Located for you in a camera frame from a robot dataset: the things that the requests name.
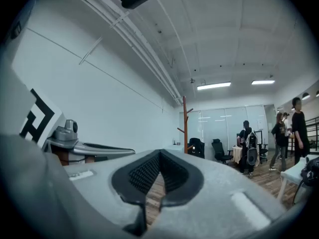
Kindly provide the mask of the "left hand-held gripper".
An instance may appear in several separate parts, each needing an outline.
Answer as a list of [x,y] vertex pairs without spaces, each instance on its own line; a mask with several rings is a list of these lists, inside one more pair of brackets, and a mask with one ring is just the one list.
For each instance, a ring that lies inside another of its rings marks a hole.
[[40,89],[32,88],[30,93],[35,97],[35,103],[19,135],[35,142],[44,152],[57,155],[62,165],[86,163],[86,156],[111,160],[135,154],[129,148],[79,142],[77,122],[66,119],[60,108]]

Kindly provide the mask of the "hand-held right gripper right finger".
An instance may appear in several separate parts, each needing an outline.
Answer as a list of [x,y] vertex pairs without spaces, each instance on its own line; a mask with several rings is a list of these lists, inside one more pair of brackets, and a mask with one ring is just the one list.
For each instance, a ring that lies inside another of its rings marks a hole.
[[149,229],[151,239],[243,239],[280,218],[286,208],[237,170],[172,151],[203,175],[200,191],[188,203],[162,208]]

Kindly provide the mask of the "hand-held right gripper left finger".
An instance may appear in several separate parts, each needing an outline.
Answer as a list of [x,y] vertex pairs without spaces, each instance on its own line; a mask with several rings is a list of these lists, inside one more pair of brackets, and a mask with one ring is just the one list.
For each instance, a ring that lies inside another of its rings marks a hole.
[[62,166],[51,172],[72,236],[159,236],[146,223],[146,195],[160,170],[160,151],[98,163]]

